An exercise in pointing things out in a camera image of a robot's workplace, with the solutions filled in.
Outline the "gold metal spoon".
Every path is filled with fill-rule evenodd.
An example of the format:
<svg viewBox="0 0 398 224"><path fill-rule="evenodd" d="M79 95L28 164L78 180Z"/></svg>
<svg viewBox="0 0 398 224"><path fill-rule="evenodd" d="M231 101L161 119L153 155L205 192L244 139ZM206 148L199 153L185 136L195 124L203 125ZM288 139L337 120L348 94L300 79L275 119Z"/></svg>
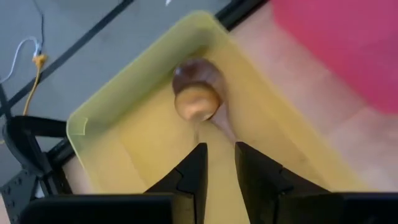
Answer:
<svg viewBox="0 0 398 224"><path fill-rule="evenodd" d="M177 114L193 125L193 141L199 140L199 125L209 120L221 105L216 90L204 83L194 83L175 93L174 107Z"/></svg>

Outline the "dark wooden spoon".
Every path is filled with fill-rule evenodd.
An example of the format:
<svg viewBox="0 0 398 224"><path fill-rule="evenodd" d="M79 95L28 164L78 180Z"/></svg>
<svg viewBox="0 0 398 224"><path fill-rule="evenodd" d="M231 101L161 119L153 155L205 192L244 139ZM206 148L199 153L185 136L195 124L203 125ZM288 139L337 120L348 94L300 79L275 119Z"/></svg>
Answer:
<svg viewBox="0 0 398 224"><path fill-rule="evenodd" d="M172 79L174 95L183 87L194 83L208 84L219 94L221 105L217 112L207 121L223 132L231 143L237 142L238 139L229 116L228 88L221 70L205 58L190 58L178 64L173 72Z"/></svg>

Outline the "yellow plastic bin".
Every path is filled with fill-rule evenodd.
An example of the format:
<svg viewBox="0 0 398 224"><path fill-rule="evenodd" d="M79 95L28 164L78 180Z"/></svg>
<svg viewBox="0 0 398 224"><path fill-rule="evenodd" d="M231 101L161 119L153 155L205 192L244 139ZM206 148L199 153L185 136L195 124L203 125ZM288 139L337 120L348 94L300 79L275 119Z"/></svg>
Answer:
<svg viewBox="0 0 398 224"><path fill-rule="evenodd" d="M68 138L96 193L142 193L204 141L209 168L205 223L249 224L233 145L211 123L194 127L175 110L172 73L192 57L207 58L221 70L240 140L328 190L369 190L215 17L193 11L68 119Z"/></svg>

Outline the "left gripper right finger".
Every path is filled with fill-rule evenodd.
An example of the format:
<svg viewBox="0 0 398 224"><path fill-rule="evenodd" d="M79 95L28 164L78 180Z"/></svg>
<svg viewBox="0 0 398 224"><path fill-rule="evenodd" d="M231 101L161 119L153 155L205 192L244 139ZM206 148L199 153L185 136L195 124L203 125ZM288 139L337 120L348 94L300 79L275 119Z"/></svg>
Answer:
<svg viewBox="0 0 398 224"><path fill-rule="evenodd" d="M251 224L277 224L279 199L285 195L327 192L245 142L235 143L235 164Z"/></svg>

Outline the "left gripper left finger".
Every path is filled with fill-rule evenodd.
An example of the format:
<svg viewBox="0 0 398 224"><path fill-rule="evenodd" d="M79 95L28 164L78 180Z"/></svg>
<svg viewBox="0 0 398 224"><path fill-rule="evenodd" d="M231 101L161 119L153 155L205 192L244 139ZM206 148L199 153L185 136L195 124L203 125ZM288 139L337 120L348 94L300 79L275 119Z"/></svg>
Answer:
<svg viewBox="0 0 398 224"><path fill-rule="evenodd" d="M148 224L204 224L207 189L208 148L199 143L145 191Z"/></svg>

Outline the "pink plastic bin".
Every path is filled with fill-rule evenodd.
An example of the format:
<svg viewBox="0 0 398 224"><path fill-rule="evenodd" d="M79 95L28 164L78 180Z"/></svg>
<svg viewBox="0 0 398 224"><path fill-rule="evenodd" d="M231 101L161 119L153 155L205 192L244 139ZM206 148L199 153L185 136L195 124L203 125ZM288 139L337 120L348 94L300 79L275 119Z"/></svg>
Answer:
<svg viewBox="0 0 398 224"><path fill-rule="evenodd" d="M398 114L398 0L271 0L275 21L375 109Z"/></svg>

